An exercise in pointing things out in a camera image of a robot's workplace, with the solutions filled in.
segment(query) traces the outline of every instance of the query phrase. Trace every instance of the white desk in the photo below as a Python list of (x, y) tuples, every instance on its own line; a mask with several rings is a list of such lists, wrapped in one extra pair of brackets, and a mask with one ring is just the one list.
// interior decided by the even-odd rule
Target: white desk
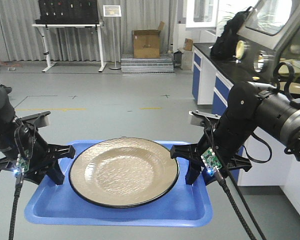
[(50, 58), (50, 53), (49, 53), (49, 48), (45, 36), (45, 29), (48, 28), (96, 28), (97, 34), (98, 34), (98, 41), (99, 41), (99, 54), (100, 54), (100, 60), (101, 60), (101, 67), (99, 69), (99, 73), (101, 73), (105, 67), (106, 67), (106, 62), (104, 61), (104, 50), (103, 50), (103, 45), (102, 45), (102, 35), (101, 35), (101, 25), (100, 24), (32, 24), (33, 27), (38, 28), (42, 39), (43, 39), (43, 47), (44, 47), (44, 55), (45, 55), (45, 60), (47, 67), (42, 70), (43, 73), (47, 72), (50, 68), (52, 68), (56, 62), (51, 62)]

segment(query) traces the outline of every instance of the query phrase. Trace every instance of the black storage box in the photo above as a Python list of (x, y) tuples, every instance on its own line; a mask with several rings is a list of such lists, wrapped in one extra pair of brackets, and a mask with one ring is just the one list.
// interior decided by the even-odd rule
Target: black storage box
[(99, 24), (97, 0), (39, 0), (36, 24)]
[(174, 68), (181, 67), (181, 63), (182, 63), (182, 52), (178, 50), (173, 53), (173, 67)]

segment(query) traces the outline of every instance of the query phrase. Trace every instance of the blue tray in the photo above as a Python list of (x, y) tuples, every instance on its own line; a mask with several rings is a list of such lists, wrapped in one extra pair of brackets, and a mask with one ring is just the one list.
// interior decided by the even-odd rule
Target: blue tray
[[(77, 140), (73, 145), (76, 156), (100, 140)], [(183, 141), (157, 141), (171, 149)], [(201, 227), (213, 217), (205, 182), (198, 177), (193, 185), (186, 185), (189, 162), (178, 158), (180, 173), (175, 186), (161, 198), (133, 208), (107, 208), (89, 203), (79, 197), (69, 183), (73, 159), (62, 158), (60, 167), (65, 174), (63, 185), (55, 185), (44, 177), (25, 207), (25, 218), (34, 224), (100, 225), (100, 226), (156, 226)]]

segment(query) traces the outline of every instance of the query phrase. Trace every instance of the black bag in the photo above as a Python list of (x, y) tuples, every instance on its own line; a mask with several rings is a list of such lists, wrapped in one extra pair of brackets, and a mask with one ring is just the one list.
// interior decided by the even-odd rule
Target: black bag
[(252, 6), (245, 11), (239, 11), (232, 19), (226, 22), (223, 33), (217, 37), (211, 48), (211, 56), (220, 60), (229, 60), (236, 54), (237, 32), (249, 15), (251, 8)]

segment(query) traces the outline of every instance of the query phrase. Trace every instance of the black robotic arm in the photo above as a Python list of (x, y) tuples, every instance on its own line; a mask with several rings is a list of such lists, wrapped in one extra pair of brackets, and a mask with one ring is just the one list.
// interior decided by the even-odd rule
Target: black robotic arm
[(48, 175), (61, 185), (63, 175), (58, 159), (73, 158), (75, 149), (71, 145), (48, 144), (39, 134), (38, 128), (47, 125), (50, 112), (42, 112), (19, 118), (9, 102), (7, 91), (0, 84), (0, 159), (1, 170), (24, 174), (28, 181), (39, 184)]
[[(280, 93), (278, 70), (287, 65), (290, 75), (285, 85), (285, 94)], [(253, 135), (256, 127), (260, 127), (272, 137), (286, 146), (286, 154), (294, 154), (300, 161), (300, 99), (294, 99), (289, 93), (289, 85), (293, 79), (294, 70), (289, 63), (280, 63), (274, 71), (273, 81), (276, 86), (257, 82), (239, 82), (235, 84), (228, 96), (228, 106), (220, 116), (196, 113), (201, 119), (204, 134), (200, 141), (190, 145), (174, 145), (170, 151), (172, 158), (183, 157), (190, 161), (186, 183), (192, 184), (202, 171), (206, 185), (215, 180), (214, 167), (217, 167), (223, 177), (227, 177), (225, 168), (229, 170), (252, 167), (249, 159), (237, 154), (241, 146)], [(214, 156), (225, 165), (214, 165)]]

